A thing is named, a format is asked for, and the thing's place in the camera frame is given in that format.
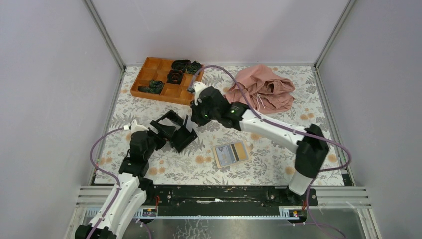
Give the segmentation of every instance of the orange wooden tray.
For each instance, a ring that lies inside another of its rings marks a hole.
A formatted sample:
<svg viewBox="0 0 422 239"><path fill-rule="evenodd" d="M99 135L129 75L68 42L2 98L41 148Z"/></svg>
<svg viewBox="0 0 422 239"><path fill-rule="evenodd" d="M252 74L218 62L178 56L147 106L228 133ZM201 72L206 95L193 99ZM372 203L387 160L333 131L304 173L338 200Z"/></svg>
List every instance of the orange wooden tray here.
<svg viewBox="0 0 422 239"><path fill-rule="evenodd" d="M167 83L167 74L171 70L173 61L174 60L170 59L147 57L132 88L130 88L130 93L136 97L189 105L191 100L193 100L194 95L189 93L187 89L193 75L184 73L180 85ZM201 71L196 80L201 81L203 74L204 72ZM164 83L163 90L160 94L147 93L138 90L138 86L149 86L150 80L162 81Z"/></svg>

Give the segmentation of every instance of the pink cloth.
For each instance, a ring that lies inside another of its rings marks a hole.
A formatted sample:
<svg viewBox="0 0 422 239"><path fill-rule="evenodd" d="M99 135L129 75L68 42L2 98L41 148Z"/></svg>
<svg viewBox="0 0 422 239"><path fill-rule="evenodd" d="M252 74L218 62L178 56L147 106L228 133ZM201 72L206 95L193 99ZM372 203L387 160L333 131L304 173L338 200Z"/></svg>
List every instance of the pink cloth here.
<svg viewBox="0 0 422 239"><path fill-rule="evenodd" d="M244 87L244 92L252 106L263 114L286 111L295 99L289 94L295 89L292 81L280 77L267 66L259 64L239 71L236 80ZM240 89L233 85L225 94L229 102L240 101L246 103Z"/></svg>

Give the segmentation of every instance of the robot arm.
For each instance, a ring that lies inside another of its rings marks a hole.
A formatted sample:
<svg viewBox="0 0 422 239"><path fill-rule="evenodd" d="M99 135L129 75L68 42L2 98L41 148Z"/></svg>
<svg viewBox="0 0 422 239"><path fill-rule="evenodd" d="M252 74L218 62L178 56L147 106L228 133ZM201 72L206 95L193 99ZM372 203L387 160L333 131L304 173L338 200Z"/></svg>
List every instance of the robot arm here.
<svg viewBox="0 0 422 239"><path fill-rule="evenodd" d="M198 126L216 120L226 128L259 134L296 154L295 172L289 183L289 189L299 196L305 193L310 182L318 175L328 154L329 147L326 142L291 133L263 122L248 105L241 102L229 103L219 90L212 86L207 87L202 82L195 82L190 91L195 94L195 99L191 102L191 119ZM260 114L260 116L295 131L323 137L321 129L314 124L305 128L293 126L266 115Z"/></svg>
<svg viewBox="0 0 422 239"><path fill-rule="evenodd" d="M305 193L312 179L316 178L328 154L329 147L326 142L291 133L263 122L248 105L241 102L229 103L219 90L207 87L201 82L195 82L191 91L195 93L195 99L191 102L191 121L198 126L216 120L226 128L259 134L296 154L296 170L289 182L286 196L297 198ZM305 131L308 134L323 137L321 129L316 125L311 124L310 127L305 128L293 126L269 116L260 116L295 131ZM173 121L182 120L172 115L168 117ZM173 142L174 148L179 151L196 138L196 135L188 132L186 128L174 133L166 126L160 126L154 121L152 123L154 127L162 127L158 135L138 125L135 120L132 122L130 150L119 170L120 185L115 184L100 211L88 225L79 225L75 239L85 239L93 227L95 231L92 239L120 239L138 208L152 200L152 195L147 192L151 191L153 183L144 176L149 168L148 159L153 151L160 149L166 141Z"/></svg>

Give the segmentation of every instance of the black fabric item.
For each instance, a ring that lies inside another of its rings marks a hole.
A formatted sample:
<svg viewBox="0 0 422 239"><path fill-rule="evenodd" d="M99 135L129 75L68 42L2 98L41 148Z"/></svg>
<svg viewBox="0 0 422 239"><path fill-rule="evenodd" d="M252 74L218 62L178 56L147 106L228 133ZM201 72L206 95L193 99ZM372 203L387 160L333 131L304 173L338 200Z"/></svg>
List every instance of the black fabric item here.
<svg viewBox="0 0 422 239"><path fill-rule="evenodd" d="M198 61L192 62L187 68L186 73L195 74L201 68L201 64Z"/></svg>
<svg viewBox="0 0 422 239"><path fill-rule="evenodd" d="M163 90L164 82L151 80L149 86L138 86L138 90L147 93L159 94Z"/></svg>
<svg viewBox="0 0 422 239"><path fill-rule="evenodd" d="M190 60L176 60L172 63L172 69L176 71L182 71L184 73L190 63Z"/></svg>
<svg viewBox="0 0 422 239"><path fill-rule="evenodd" d="M169 74L167 75L167 83L179 85L182 82L182 79L183 79L182 71L170 70Z"/></svg>

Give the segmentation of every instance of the floral tablecloth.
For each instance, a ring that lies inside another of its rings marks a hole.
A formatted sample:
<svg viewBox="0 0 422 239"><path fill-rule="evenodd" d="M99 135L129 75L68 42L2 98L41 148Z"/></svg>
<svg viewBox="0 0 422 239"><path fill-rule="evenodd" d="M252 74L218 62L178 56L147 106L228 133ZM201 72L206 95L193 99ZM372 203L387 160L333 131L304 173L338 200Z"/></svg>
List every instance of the floral tablecloth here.
<svg viewBox="0 0 422 239"><path fill-rule="evenodd" d="M300 126L317 124L325 137L330 138L328 121L319 99L316 83L310 66L270 66L274 73L292 80L296 89L291 93L295 100L285 112L269 116ZM245 66L230 66L226 69L233 75ZM140 70L139 66L128 67L117 99L110 130L120 128L133 119L145 126L172 109L181 117L190 115L186 105L133 97L130 87ZM206 69L203 82L223 92L233 84L230 77L219 69ZM149 159L150 168L146 177L154 184L213 184L213 185L287 185L295 171L295 155L287 149L254 133L227 129L217 122L194 128L198 138L180 154L168 144L155 151ZM245 140L251 150L250 161L233 166L217 168L212 148L214 146ZM99 159L102 169L118 174L118 169L129 149L130 132L121 131L110 135ZM331 148L323 168L338 165ZM108 175L96 172L96 184L114 183ZM344 185L340 171L320 173L314 185Z"/></svg>

